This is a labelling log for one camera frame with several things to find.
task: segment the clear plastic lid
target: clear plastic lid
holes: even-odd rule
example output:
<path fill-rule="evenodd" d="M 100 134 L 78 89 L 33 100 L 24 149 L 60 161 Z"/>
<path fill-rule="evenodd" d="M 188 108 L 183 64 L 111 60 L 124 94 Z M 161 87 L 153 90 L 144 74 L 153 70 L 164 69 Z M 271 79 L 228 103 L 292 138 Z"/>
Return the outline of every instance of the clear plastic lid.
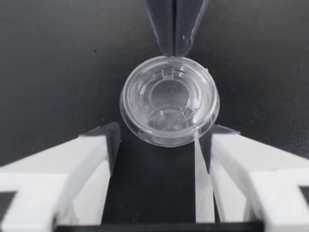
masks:
<path fill-rule="evenodd" d="M 129 75 L 120 97 L 122 117 L 141 139 L 174 147 L 214 124 L 219 96 L 208 71 L 188 58 L 155 57 Z"/>

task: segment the white plastic jaw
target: white plastic jaw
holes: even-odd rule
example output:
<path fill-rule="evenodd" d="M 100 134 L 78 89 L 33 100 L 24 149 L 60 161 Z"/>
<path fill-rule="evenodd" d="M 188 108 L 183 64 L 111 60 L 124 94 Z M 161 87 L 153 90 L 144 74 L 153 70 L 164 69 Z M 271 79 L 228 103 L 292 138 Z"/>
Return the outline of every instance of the white plastic jaw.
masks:
<path fill-rule="evenodd" d="M 53 223 L 99 225 L 111 173 L 105 135 L 79 137 L 0 168 L 15 191 L 3 232 L 51 232 Z"/>
<path fill-rule="evenodd" d="M 309 231 L 309 160 L 238 134 L 213 134 L 211 183 L 221 222 L 264 221 L 266 232 Z"/>

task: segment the dark gray surface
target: dark gray surface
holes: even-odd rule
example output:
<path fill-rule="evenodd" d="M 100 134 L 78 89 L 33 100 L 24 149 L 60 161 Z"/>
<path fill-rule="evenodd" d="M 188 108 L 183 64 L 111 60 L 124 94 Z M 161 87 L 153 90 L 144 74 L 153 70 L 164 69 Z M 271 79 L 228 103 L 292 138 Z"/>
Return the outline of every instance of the dark gray surface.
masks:
<path fill-rule="evenodd" d="M 189 58 L 209 68 L 217 123 L 308 158 L 309 0 L 214 0 Z M 130 133 L 119 96 L 160 55 L 140 0 L 0 1 L 0 165 L 112 121 L 120 145 L 104 222 L 193 222 L 193 146 Z"/>

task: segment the black table surface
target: black table surface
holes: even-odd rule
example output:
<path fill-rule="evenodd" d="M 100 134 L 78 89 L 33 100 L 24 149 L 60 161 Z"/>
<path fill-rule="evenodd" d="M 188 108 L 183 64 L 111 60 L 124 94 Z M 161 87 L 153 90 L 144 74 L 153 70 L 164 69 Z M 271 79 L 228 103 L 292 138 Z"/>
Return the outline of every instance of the black table surface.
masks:
<path fill-rule="evenodd" d="M 213 0 L 188 57 L 208 68 L 218 124 L 309 158 L 309 0 Z M 0 165 L 116 121 L 103 222 L 194 222 L 194 148 L 136 138 L 121 88 L 159 56 L 142 0 L 0 1 Z"/>

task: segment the transparent plastic container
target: transparent plastic container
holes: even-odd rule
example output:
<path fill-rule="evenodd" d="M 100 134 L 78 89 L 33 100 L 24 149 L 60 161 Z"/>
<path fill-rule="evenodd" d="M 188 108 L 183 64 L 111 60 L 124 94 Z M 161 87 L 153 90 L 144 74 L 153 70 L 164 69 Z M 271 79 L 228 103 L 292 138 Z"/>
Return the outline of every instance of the transparent plastic container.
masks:
<path fill-rule="evenodd" d="M 120 111 L 131 131 L 165 147 L 181 146 L 205 134 L 219 106 L 207 69 L 180 57 L 146 60 L 129 75 L 120 97 Z"/>

